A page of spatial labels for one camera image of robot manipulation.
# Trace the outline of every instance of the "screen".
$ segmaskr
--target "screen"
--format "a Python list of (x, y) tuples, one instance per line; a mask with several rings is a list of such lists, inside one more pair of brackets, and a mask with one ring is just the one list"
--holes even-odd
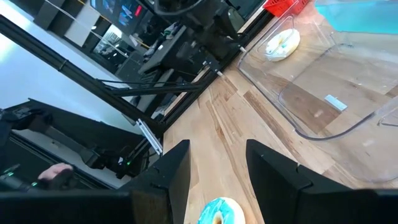
[(135, 0), (91, 0), (90, 4), (127, 35), (134, 33), (147, 12)]

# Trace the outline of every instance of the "red container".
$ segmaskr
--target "red container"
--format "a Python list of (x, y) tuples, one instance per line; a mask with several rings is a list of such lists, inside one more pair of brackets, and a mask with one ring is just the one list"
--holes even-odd
[[(297, 0), (268, 0), (263, 5), (263, 8), (268, 10), (274, 16), (280, 17), (296, 1)], [(298, 3), (293, 8), (293, 13), (299, 14), (308, 2), (309, 0), (298, 0)]]

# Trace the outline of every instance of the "person's hand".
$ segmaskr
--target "person's hand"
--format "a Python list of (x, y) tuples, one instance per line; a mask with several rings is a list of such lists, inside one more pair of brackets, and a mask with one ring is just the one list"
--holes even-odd
[(60, 163), (52, 165), (50, 168), (46, 169), (39, 175), (39, 180), (52, 180), (54, 177), (61, 173), (62, 171), (69, 169), (73, 170), (73, 167), (68, 164)]

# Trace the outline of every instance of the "clear plastic bin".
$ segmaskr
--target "clear plastic bin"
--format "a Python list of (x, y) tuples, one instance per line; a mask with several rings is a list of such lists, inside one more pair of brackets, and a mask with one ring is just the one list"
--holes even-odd
[[(398, 177), (398, 35), (336, 32), (314, 2), (269, 26), (238, 67), (301, 137), (358, 179)], [(271, 62), (268, 41), (300, 32), (292, 55)]]
[(317, 0), (315, 7), (338, 31), (398, 34), (396, 0)]

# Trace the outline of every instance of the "white frosted donut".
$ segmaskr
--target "white frosted donut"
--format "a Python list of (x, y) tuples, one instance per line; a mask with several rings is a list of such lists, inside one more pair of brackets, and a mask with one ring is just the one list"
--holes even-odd
[(242, 208), (231, 198), (220, 197), (209, 202), (200, 214), (198, 224), (245, 224)]
[(266, 57), (271, 62), (277, 62), (291, 55), (300, 43), (300, 33), (297, 29), (283, 30), (267, 43)]

